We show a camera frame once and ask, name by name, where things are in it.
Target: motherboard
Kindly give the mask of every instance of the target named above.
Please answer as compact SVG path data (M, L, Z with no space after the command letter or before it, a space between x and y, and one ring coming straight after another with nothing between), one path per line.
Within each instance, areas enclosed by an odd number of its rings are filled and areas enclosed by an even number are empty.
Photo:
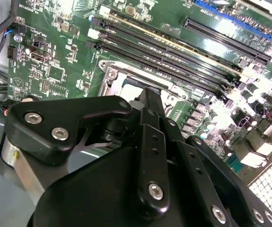
M236 173L263 166L272 155L272 15L256 7L21 0L8 47L8 98L130 101L149 87L184 137L200 136Z

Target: pcie slot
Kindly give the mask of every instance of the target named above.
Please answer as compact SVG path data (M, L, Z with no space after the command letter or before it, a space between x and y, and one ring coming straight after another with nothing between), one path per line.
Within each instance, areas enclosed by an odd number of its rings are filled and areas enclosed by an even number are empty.
M196 70L193 70L191 68L188 68L184 65L182 65L181 63L178 63L177 61L173 61L171 59L165 58L164 56L158 54L158 53L152 53L151 50L145 49L141 46L138 46L128 40L122 39L118 36L112 35L112 34L107 34L107 38L108 40L118 43L122 46L124 46L125 48L129 49L131 48L132 50L138 50L141 53L144 53L144 55L142 57L148 59L149 61L153 61L155 63L157 63L158 65L162 65L170 70L173 70L179 74L182 74L183 76L189 76L189 77L193 77L193 78L198 78L201 80L202 83L213 87L213 88L218 88L221 85L224 86L224 83L221 81L217 81L215 79L209 78L208 75L205 75L203 73L199 73Z
M215 75L216 77L220 79L230 80L231 78L233 78L232 75L228 74L227 72L221 69L218 69L217 67L213 65L210 65L200 59L196 59L185 53L179 52L178 50L167 47L166 45L163 45L156 40L153 40L147 36L143 36L142 34L138 32L135 32L133 30L130 30L118 24L110 23L105 28L114 31L117 34L123 33L124 35L130 36L131 38L137 38L143 43L145 43L146 45L150 45L151 47L158 49L160 52L163 52L164 55L170 55L172 58L178 59L180 62L184 63L185 65L193 64L196 67L199 67L211 73L212 75Z
M203 36L214 42L220 43L241 55L244 55L252 60L256 60L264 65L268 64L272 59L271 56L268 56L260 51L244 45L241 42L238 42L234 39L231 39L209 27L206 27L202 24L199 24L191 19L187 19L184 24L184 28L194 32L197 35Z
M162 74L163 76L166 76L169 78L178 79L180 81L183 81L183 83L185 83L185 84L189 84L191 87L195 87L195 88L205 91L207 94L215 95L219 99L226 98L222 94L222 91L208 87L208 86L206 86L206 85L204 85L204 84L200 83L199 81L196 81L192 78L186 78L176 72L173 72L173 71L168 70L164 67L161 67L158 64L155 64L153 62L148 62L147 59L136 56L132 53L127 52L126 50L120 49L118 47L114 47L114 46L112 46L110 44L106 44L106 43L98 44L98 43L87 42L87 45L91 48L96 48L97 50L104 50L104 51L119 55L121 57L125 57L128 60L138 63L139 65L142 65L143 67L145 67L149 71L155 72L157 74Z
M265 39L268 39L270 41L272 41L272 35L269 35L269 34L264 34L263 32L259 31L258 29L254 28L254 27L251 27L249 24L241 21L241 20L238 20L238 19L235 19L234 17L230 16L230 15L227 15L225 13L221 13L217 10L216 7L213 7L213 6L210 6L208 3L206 2L203 2L201 0L195 0L194 3L202 8L205 8L207 9L208 11L211 11L213 12L214 14L216 15L219 15L225 19L228 19L228 20L231 20L233 23L235 23L236 25L239 25L240 27L242 28L245 28L246 30L254 33L254 34L257 34Z
M128 22L130 22L130 23L132 23L132 24L134 24L136 26L139 26L139 27L141 27L143 29L146 29L146 30L148 30L148 31L150 31L152 33L155 33L157 35L165 37L166 39L169 39L172 42L175 42L175 43L177 43L179 45L182 45L186 49L190 49L190 50L200 54L201 56L208 57L209 59L211 59L213 61L216 61L217 63L219 63L221 65L225 65L226 67L230 67L231 69L233 69L235 71L241 71L241 69L238 66L232 64L231 62L229 62L229 61L227 61L227 60L225 60L223 58L219 58L218 56L213 55L213 54L211 54L211 53L209 53L209 52L207 52L207 51L205 51L203 49L200 49L200 48L198 48L198 47L196 47L196 46L194 46L192 44L187 44L184 40L182 40L180 38L177 38L177 37L175 37L173 35L170 35L168 33L165 33L165 32L163 32L163 31L161 31L161 30L159 30L159 29L157 29L157 28L155 28L155 27L153 27L153 26L151 26L151 25L149 25L149 24L147 24L147 23L145 23L143 21L136 20L133 17L130 17L130 16L128 16L128 15L126 15L126 14L120 12L120 11L115 10L115 9L111 9L111 14L114 15L116 18L121 18L121 19L123 19L125 21L128 21Z

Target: ram slot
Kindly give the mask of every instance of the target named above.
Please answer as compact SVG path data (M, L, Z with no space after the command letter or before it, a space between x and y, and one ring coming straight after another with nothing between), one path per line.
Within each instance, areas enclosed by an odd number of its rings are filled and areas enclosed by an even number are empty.
M218 99L226 99L223 92L218 89L214 89L212 87L209 87L205 84L200 83L197 79L192 78L186 78L183 75L180 75L176 72L173 72L169 69L166 69L164 67L159 66L158 64L148 62L147 59L144 59L142 57L136 56L134 53L129 53L126 50L120 49L119 47L112 46L110 44L106 43L92 43L88 41L86 45L90 48L95 48L97 50L103 50L107 51L113 54L116 54L118 56L124 57L127 60L133 61L135 63L138 63L141 65L145 70L148 70L150 72L155 72L157 75L162 75L168 78L173 78L178 80L178 82L183 83L185 85L190 85L190 87L194 87L195 89L200 89L205 92L206 95L215 95Z
M163 31L161 31L161 30L159 30L159 29L157 29L157 28L155 28L155 27L153 27L143 21L136 20L136 19L134 19L134 18L132 18L132 17L120 12L120 11L117 11L115 9L111 9L110 13L116 18L125 20L125 21L132 23L138 27L141 27L149 32L160 35L168 40L171 40L172 42L177 43L178 45L184 46L186 49L189 49L190 51L198 53L199 55L201 55L203 57L208 57L210 60L217 62L222 67L225 67L225 68L229 67L233 71L241 71L241 68L239 68L237 65L234 65L233 63L231 63L223 58L219 58L218 56L211 54L203 49L200 49L192 44L186 43L184 40L179 39L179 38L177 38L173 35L170 35L168 33L165 33L165 32L163 32Z
M152 53L152 50L148 50L146 48L143 48L141 46L136 45L135 43L132 43L128 40L122 39L118 36L112 35L112 34L107 34L105 37L106 39L115 42L117 44L120 44L124 46L127 49L132 49L132 50L138 50L141 52L143 55L142 57L148 59L151 62L155 62L160 66L164 66L170 70L173 70L179 74L182 74L184 76L189 76L194 78L198 78L201 80L202 83L209 85L213 88L218 88L221 86L226 86L223 82L217 81L215 79L210 78L208 75L205 75L201 72L198 72L196 70L193 70L191 68L187 68L186 66L178 63L177 61L167 59L164 56L160 55L159 53Z
M212 77L215 77L216 79L219 79L219 80L227 79L229 82L231 82L235 78L231 74L228 74L227 72L225 72L225 71L223 71L213 65L210 65L200 59L196 59L195 57L192 57L190 55L182 53L178 50L167 47L166 45L163 45L156 40L153 40L147 36L143 36L140 33L137 33L133 30L130 30L130 29L120 26L118 24L110 23L105 28L107 31L115 32L116 34L118 34L118 36L120 36L120 34L124 34L124 36L129 36L131 38L137 38L139 40L139 42L138 42L139 44L151 46L152 48L155 48L156 50L161 52L162 55L169 56L172 59L175 59L175 60L177 60L187 66L194 65L196 68L206 71L207 73L209 73Z
M209 27L199 24L191 19L187 19L184 24L184 28L192 31L193 33L202 37L208 38L214 42L224 45L230 50L244 55L252 60L256 60L263 65L266 65L272 59L271 56L266 55L260 51L257 51L241 42L231 39Z

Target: capacitor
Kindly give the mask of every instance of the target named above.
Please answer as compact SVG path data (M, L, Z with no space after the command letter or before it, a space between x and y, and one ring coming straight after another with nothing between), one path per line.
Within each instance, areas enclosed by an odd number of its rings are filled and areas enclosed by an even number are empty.
M243 126L246 128L247 131L251 131L253 129L249 122L246 122Z
M246 99L246 101L250 104L255 101L255 97L249 93L248 91L243 91L242 96Z
M34 46L29 46L28 48L25 49L25 53L27 55L31 54L32 52L34 52L36 50L36 47Z
M232 151L231 151L227 146L224 146L224 147L223 147L223 150L224 150L225 155L226 155L227 157L232 156Z
M201 139L206 139L207 138L207 133L203 130L203 129L200 129L198 131L198 135L200 136Z
M210 121L206 121L204 125L206 126L207 130L213 130L215 128L215 125L211 123Z
M20 34L15 34L13 36L13 40L17 43L21 43L23 41L23 37Z
M210 116L213 122L219 122L219 116L217 115L217 113L212 112L210 113Z
M270 104L272 105L272 97L269 94L264 93L262 97Z
M261 90L254 84L250 84L247 86L248 90L254 94L254 96L260 96L261 95Z
M256 126L258 124L258 122L252 117L252 116L248 116L248 122L252 125L252 126Z
M225 142L226 144L229 144L229 143L230 143L230 139L228 138L228 136L227 136L225 133L222 133L222 134L221 134L221 137L222 137L222 139L224 140L224 142Z

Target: blue pcie slot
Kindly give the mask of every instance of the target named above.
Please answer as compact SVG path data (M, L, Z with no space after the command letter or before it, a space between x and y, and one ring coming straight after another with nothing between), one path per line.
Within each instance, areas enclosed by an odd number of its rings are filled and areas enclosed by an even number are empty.
M195 4L202 7L202 8L205 8L207 9L208 11L211 11L221 17L224 17L228 20L231 20L233 23L245 28L246 30L254 33L254 34L257 34L259 36L262 36L263 38L265 39L268 39L270 41L272 41L272 35L269 35L269 34L264 34L263 32L259 31L258 29L254 28L254 27L251 27L249 24L247 23L244 23L243 21L240 21L238 19L235 19L234 17L230 16L230 15L227 15L225 13L220 13L215 7L213 6L210 6L209 4L205 3L205 2L202 2L201 0L195 0Z

